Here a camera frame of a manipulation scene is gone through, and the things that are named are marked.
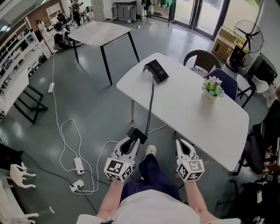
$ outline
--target power strip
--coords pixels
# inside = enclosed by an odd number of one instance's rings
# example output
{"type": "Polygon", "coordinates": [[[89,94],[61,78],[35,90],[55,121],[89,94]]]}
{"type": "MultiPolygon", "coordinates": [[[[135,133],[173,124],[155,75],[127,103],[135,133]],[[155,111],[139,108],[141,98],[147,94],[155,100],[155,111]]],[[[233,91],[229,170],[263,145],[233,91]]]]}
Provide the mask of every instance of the power strip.
{"type": "Polygon", "coordinates": [[[78,175],[84,174],[84,168],[80,157],[74,159],[78,175]]]}
{"type": "Polygon", "coordinates": [[[78,180],[73,185],[70,186],[70,189],[72,192],[75,192],[82,186],[84,186],[84,182],[82,180],[78,180]]]}
{"type": "Polygon", "coordinates": [[[54,82],[52,82],[52,83],[49,85],[48,93],[52,93],[52,92],[53,92],[53,87],[54,87],[54,82]]]}

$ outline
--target dark pants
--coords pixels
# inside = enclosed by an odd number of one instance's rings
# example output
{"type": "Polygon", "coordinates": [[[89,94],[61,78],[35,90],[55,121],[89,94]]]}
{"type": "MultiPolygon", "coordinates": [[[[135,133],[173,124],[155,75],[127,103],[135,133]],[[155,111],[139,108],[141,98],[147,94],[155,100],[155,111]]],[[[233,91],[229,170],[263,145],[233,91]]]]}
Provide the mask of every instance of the dark pants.
{"type": "Polygon", "coordinates": [[[77,11],[73,12],[73,18],[76,21],[77,25],[80,26],[81,25],[81,21],[80,21],[80,13],[77,11]]]}
{"type": "Polygon", "coordinates": [[[139,170],[144,180],[128,182],[123,187],[121,201],[135,193],[146,190],[160,191],[181,201],[178,187],[160,171],[153,154],[146,156],[139,164],[139,170]]]}

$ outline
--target flower pot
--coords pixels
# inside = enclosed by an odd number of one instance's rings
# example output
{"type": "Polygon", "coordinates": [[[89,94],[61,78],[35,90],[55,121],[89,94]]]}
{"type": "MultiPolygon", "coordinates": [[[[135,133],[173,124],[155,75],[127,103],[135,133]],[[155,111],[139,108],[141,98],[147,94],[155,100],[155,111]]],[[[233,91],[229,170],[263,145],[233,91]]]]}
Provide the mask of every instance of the flower pot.
{"type": "Polygon", "coordinates": [[[214,103],[217,96],[211,96],[210,93],[207,90],[204,90],[202,93],[202,98],[210,103],[214,103]]]}

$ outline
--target potted plant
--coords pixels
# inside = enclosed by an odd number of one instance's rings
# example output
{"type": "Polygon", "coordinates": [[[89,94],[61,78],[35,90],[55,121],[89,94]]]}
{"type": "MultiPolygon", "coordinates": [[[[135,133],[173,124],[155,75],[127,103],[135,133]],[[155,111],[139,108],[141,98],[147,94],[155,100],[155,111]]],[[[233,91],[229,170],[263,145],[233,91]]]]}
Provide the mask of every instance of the potted plant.
{"type": "Polygon", "coordinates": [[[202,90],[202,96],[209,102],[215,102],[217,97],[224,97],[224,90],[221,87],[222,81],[215,76],[209,76],[208,79],[204,79],[202,90]]]}

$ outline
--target electric fan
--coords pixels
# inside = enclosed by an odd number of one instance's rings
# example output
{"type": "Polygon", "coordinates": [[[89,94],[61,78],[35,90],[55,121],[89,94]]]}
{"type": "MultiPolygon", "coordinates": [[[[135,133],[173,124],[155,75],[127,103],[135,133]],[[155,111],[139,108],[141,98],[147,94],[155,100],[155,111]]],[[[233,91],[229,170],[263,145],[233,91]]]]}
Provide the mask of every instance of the electric fan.
{"type": "Polygon", "coordinates": [[[226,60],[227,67],[237,72],[237,66],[241,65],[246,54],[256,53],[263,46],[263,34],[259,27],[249,20],[239,21],[234,28],[236,46],[226,60]]]}

